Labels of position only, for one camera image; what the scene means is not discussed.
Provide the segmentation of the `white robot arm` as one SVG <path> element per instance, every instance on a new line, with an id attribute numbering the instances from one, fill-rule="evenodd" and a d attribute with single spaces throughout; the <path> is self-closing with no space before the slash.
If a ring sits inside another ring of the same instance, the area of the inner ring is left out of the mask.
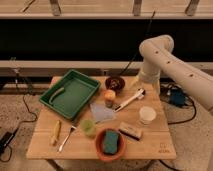
<path id="1" fill-rule="evenodd" d="M 156 83 L 163 71 L 213 115 L 213 76 L 175 57 L 173 48 L 174 40 L 169 35 L 144 40 L 139 46 L 143 57 L 139 80 Z"/>

